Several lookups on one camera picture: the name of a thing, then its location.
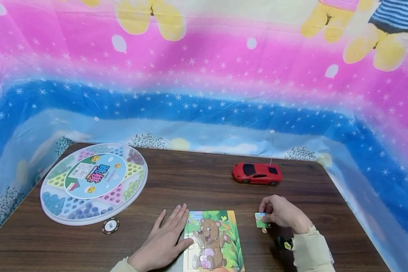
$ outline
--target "jigsaw puzzle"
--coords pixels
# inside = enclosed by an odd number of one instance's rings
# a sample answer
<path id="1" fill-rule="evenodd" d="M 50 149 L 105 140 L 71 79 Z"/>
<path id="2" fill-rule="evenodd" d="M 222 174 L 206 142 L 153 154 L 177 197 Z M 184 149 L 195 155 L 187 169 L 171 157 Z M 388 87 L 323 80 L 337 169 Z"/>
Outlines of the jigsaw puzzle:
<path id="1" fill-rule="evenodd" d="M 190 212 L 184 238 L 195 241 L 184 252 L 184 272 L 244 272 L 234 211 Z"/>

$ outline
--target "wooden table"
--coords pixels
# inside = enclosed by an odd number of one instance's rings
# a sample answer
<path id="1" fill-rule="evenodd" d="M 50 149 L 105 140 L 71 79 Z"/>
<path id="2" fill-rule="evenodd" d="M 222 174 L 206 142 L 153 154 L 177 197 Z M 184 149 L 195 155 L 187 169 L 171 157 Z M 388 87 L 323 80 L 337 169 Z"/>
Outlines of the wooden table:
<path id="1" fill-rule="evenodd" d="M 70 146 L 59 160 L 85 146 Z M 310 217 L 328 241 L 337 272 L 389 271 L 318 163 L 274 159 L 283 181 L 271 187 L 239 184 L 231 176 L 235 164 L 267 163 L 267 158 L 139 152 L 148 163 L 147 184 L 137 200 L 117 215 L 121 226 L 116 233 L 103 234 L 102 223 L 73 227 L 50 220 L 41 209 L 40 182 L 0 229 L 0 271 L 108 272 L 141 246 L 163 209 L 170 214 L 182 203 L 191 211 L 235 211 L 246 271 L 296 271 L 292 253 L 276 251 L 273 243 L 273 237 L 290 231 L 273 228 L 264 234 L 255 226 L 254 213 L 262 198 L 272 194 L 286 197 Z M 178 260 L 170 271 L 181 271 L 181 263 Z"/>

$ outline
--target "antenna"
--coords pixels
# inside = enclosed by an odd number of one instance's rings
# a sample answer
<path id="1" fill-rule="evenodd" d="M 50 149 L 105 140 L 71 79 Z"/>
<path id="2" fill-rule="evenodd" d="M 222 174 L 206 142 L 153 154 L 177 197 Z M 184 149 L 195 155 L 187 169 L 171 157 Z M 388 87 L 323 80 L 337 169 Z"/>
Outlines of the antenna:
<path id="1" fill-rule="evenodd" d="M 273 154 L 274 154 L 274 137 L 272 136 L 270 131 L 267 131 L 267 133 L 269 133 L 269 135 L 272 137 L 272 149 L 270 151 L 270 163 L 269 163 L 269 165 L 271 165 L 272 164 L 272 157 L 273 157 Z"/>

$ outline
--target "finger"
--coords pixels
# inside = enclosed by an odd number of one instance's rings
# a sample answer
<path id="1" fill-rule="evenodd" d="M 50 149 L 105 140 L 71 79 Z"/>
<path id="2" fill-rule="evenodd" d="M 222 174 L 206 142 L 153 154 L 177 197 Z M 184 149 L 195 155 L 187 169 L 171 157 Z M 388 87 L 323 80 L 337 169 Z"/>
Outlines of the finger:
<path id="1" fill-rule="evenodd" d="M 266 213 L 272 213 L 273 210 L 272 203 L 266 205 Z"/>
<path id="2" fill-rule="evenodd" d="M 156 222 L 154 223 L 152 232 L 154 232 L 154 231 L 160 229 L 160 224 L 162 223 L 163 218 L 165 218 L 165 215 L 166 215 L 166 210 L 163 210 L 163 211 L 160 213 L 159 217 L 156 219 Z"/>
<path id="3" fill-rule="evenodd" d="M 172 220 L 174 220 L 174 218 L 176 217 L 176 215 L 178 214 L 180 209 L 181 209 L 180 205 L 177 205 L 175 207 L 175 209 L 173 210 L 173 212 L 169 216 L 168 220 L 166 220 L 166 223 L 163 225 L 163 227 L 169 227 L 170 226 L 170 224 L 172 223 Z"/>
<path id="4" fill-rule="evenodd" d="M 178 242 L 174 247 L 176 255 L 179 255 L 181 252 L 185 251 L 188 247 L 193 245 L 193 239 L 187 238 Z"/>
<path id="5" fill-rule="evenodd" d="M 263 223 L 270 223 L 272 220 L 270 219 L 270 214 L 265 215 L 264 217 L 261 218 L 261 221 Z"/>
<path id="6" fill-rule="evenodd" d="M 264 210 L 266 209 L 266 205 L 270 204 L 270 198 L 271 197 L 272 197 L 272 195 L 263 198 L 263 200 L 260 203 L 260 206 L 258 207 L 258 212 L 264 212 Z"/>
<path id="7" fill-rule="evenodd" d="M 183 217 L 181 218 L 181 220 L 175 227 L 175 230 L 178 233 L 181 233 L 184 230 L 184 227 L 186 226 L 186 222 L 188 218 L 189 218 L 189 209 L 186 209 L 186 211 L 184 211 Z"/>
<path id="8" fill-rule="evenodd" d="M 181 219 L 183 218 L 184 212 L 186 211 L 187 205 L 183 204 L 183 206 L 181 206 L 181 209 L 179 210 L 178 214 L 175 216 L 174 220 L 171 223 L 171 226 L 174 228 L 178 225 L 178 223 L 181 221 Z"/>

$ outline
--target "black watch strap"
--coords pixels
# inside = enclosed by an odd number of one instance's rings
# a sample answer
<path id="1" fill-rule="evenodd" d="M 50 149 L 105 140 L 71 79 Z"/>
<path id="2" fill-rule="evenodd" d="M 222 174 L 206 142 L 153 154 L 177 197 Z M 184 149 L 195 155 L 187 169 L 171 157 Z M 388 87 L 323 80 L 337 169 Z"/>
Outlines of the black watch strap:
<path id="1" fill-rule="evenodd" d="M 293 240 L 290 238 L 289 240 L 284 239 L 284 237 L 280 236 L 274 239 L 275 246 L 278 248 L 279 251 L 283 250 L 292 250 L 293 249 Z"/>

